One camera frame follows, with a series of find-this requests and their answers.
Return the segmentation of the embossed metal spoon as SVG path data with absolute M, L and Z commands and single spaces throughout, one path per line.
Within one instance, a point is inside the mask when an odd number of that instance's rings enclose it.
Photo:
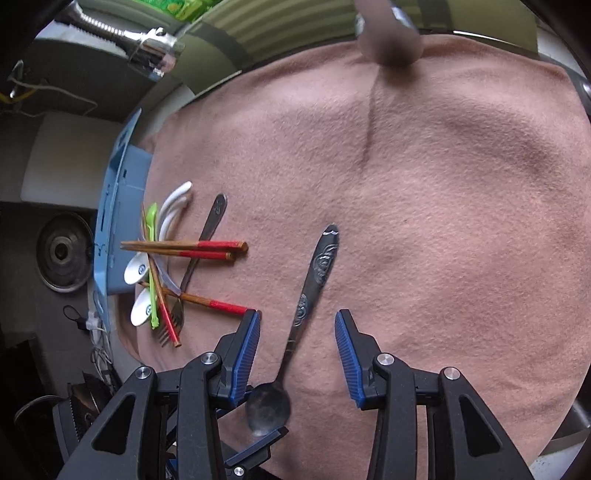
M 297 309 L 291 322 L 287 344 L 280 360 L 279 371 L 272 382 L 262 383 L 252 389 L 245 404 L 247 426 L 254 436 L 262 437 L 278 427 L 287 425 L 290 419 L 291 402 L 284 377 L 304 335 L 308 320 L 314 313 L 315 305 L 322 296 L 322 290 L 329 279 L 332 266 L 339 252 L 339 227 L 329 224 L 325 227 L 315 246 L 308 265 L 304 286 L 297 301 Z

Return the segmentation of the green plastic spoon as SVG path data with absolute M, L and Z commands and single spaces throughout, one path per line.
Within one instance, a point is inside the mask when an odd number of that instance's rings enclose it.
M 142 209 L 143 214 L 143 236 L 146 241 L 152 242 L 156 238 L 156 223 L 158 206 L 152 203 L 147 209 Z M 159 327 L 158 318 L 158 300 L 157 300 L 157 280 L 158 273 L 153 255 L 147 253 L 149 264 L 149 292 L 150 292 L 150 326 L 152 330 Z

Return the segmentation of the clear plastic spoon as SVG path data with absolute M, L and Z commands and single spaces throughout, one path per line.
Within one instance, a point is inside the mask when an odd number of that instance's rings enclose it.
M 160 255 L 154 253 L 149 253 L 148 257 L 154 261 L 155 268 L 158 271 L 162 285 L 166 287 L 168 290 L 170 290 L 173 295 L 179 296 L 182 293 L 182 291 L 180 290 L 176 282 L 174 282 L 169 276 L 166 262 L 161 258 Z

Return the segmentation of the red-tipped wooden chopstick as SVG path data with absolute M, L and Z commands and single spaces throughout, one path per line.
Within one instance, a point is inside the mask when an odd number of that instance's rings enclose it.
M 249 251 L 245 241 L 122 241 L 120 247 L 130 251 L 187 250 L 187 251 Z
M 149 284 L 145 281 L 141 282 L 140 285 L 147 289 L 146 292 L 142 292 L 135 300 L 132 313 L 133 315 L 138 314 L 139 317 L 145 319 L 150 315 L 150 292 L 149 292 Z M 162 288 L 163 294 L 165 297 L 171 297 L 173 299 L 183 300 L 184 302 L 192 303 L 201 305 L 207 308 L 211 308 L 213 310 L 221 311 L 224 313 L 242 316 L 246 311 L 249 310 L 249 307 L 245 307 L 242 305 L 235 305 L 230 303 L 225 303 L 221 301 L 217 301 L 214 299 L 208 299 L 205 297 L 200 297 L 196 295 L 191 295 L 188 293 L 181 293 L 179 296 L 175 296 L 172 294 L 170 290 L 163 287 Z
M 148 262 L 149 262 L 149 267 L 150 267 L 150 272 L 152 274 L 153 279 L 151 280 L 151 283 L 154 286 L 154 290 L 155 290 L 155 294 L 156 294 L 156 301 L 157 301 L 157 306 L 159 308 L 160 311 L 160 315 L 162 318 L 162 321 L 164 322 L 169 340 L 171 341 L 172 345 L 174 348 L 178 348 L 181 346 L 181 342 L 179 340 L 179 337 L 176 333 L 176 330 L 172 324 L 172 320 L 170 317 L 170 313 L 168 311 L 168 307 L 166 304 L 166 299 L 163 295 L 163 291 L 161 288 L 161 284 L 160 284 L 160 279 L 159 279 L 159 275 L 158 275 L 158 271 L 155 268 L 155 263 L 152 259 L 150 259 L 148 257 Z
M 122 246 L 122 250 L 143 252 L 170 257 L 195 258 L 204 260 L 235 261 L 235 254 L 224 251 L 199 251 L 199 250 L 178 250 L 178 249 L 160 249 L 136 246 Z

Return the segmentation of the metal fork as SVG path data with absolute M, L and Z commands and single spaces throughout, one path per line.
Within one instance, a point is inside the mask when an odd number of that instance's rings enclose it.
M 217 194 L 211 206 L 211 210 L 209 211 L 208 216 L 205 220 L 204 227 L 202 228 L 200 236 L 198 237 L 199 241 L 211 240 L 211 237 L 214 235 L 217 226 L 219 225 L 219 223 L 221 223 L 221 219 L 225 213 L 226 206 L 228 206 L 228 198 L 226 198 L 224 193 Z M 198 262 L 199 260 L 197 258 L 192 258 L 190 260 L 179 286 L 181 293 L 186 292 L 189 281 L 195 268 L 197 268 Z M 180 332 L 184 325 L 183 299 L 175 299 L 170 310 L 170 318 L 176 334 L 180 335 Z M 170 340 L 167 328 L 165 326 L 160 327 L 157 330 L 155 338 L 157 339 L 160 346 L 164 347 Z

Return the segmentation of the white ceramic soup spoon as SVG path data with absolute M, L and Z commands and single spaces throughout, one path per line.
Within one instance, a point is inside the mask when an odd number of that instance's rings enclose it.
M 155 238 L 158 241 L 167 239 L 168 229 L 175 218 L 188 205 L 192 183 L 186 181 L 173 190 L 164 200 L 155 219 Z M 124 280 L 128 285 L 138 284 L 140 281 L 149 280 L 148 257 L 146 253 L 137 253 L 127 264 L 124 271 Z M 130 321 L 134 327 L 139 327 L 151 318 L 152 306 L 149 287 L 142 287 L 134 301 Z
M 163 241 L 167 238 L 167 230 L 176 216 L 188 204 L 188 197 L 182 195 L 177 197 L 174 201 L 166 200 L 156 217 L 156 239 Z M 128 262 L 124 270 L 124 281 L 128 285 L 136 284 L 145 280 L 149 273 L 148 255 L 145 252 L 137 252 Z

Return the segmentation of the blue plastic basket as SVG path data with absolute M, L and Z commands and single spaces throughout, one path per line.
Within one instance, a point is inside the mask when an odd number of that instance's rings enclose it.
M 131 144 L 141 115 L 136 111 L 116 137 L 103 179 L 94 234 L 93 301 L 103 328 L 115 323 L 109 298 L 129 293 L 133 287 L 123 278 L 133 254 L 119 248 L 122 241 L 135 240 L 140 231 L 140 202 L 143 200 L 152 155 Z

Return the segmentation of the pink towel mat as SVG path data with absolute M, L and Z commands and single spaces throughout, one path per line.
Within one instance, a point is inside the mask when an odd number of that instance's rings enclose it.
M 355 43 L 239 76 L 142 142 L 145 203 L 184 182 L 172 229 L 216 236 L 238 262 L 204 262 L 193 293 L 259 309 L 250 381 L 276 375 L 318 238 L 339 227 L 334 268 L 287 371 L 290 431 L 266 469 L 363 479 L 376 416 L 349 397 L 335 313 L 408 365 L 457 367 L 534 461 L 590 364 L 590 122 L 566 71 L 433 35 L 404 69 Z

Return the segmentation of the gas stove burner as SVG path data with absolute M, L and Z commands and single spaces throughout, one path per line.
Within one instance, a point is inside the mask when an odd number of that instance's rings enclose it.
M 35 245 L 42 282 L 59 294 L 76 292 L 91 276 L 93 250 L 91 229 L 80 215 L 53 216 L 41 228 Z

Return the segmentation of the white cutting board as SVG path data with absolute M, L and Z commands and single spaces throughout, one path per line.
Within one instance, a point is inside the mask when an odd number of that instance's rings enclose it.
M 45 116 L 33 143 L 20 198 L 64 207 L 98 207 L 120 123 L 72 115 Z

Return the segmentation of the chrome faucet spray head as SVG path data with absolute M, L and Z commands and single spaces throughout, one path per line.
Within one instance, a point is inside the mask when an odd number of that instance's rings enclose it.
M 114 44 L 126 55 L 129 66 L 152 81 L 159 81 L 176 66 L 184 44 L 162 27 L 149 31 L 116 28 L 85 14 L 77 1 L 70 2 L 55 21 Z

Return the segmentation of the green striped sink mat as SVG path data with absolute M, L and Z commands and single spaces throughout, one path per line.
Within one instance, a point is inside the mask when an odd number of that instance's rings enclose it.
M 519 1 L 397 1 L 427 34 L 474 34 L 538 51 L 534 14 Z M 356 37 L 352 1 L 222 1 L 186 29 L 171 75 L 198 94 L 277 58 Z

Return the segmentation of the chrome faucet base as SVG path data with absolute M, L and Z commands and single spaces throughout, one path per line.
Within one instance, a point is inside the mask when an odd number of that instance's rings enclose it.
M 386 67 L 406 67 L 421 58 L 422 36 L 394 1 L 355 0 L 356 42 L 363 56 Z

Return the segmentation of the green dish soap bottle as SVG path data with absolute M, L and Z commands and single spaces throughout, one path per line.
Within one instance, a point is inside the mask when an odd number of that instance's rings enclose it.
M 200 18 L 220 2 L 221 0 L 138 0 L 138 3 L 184 22 Z

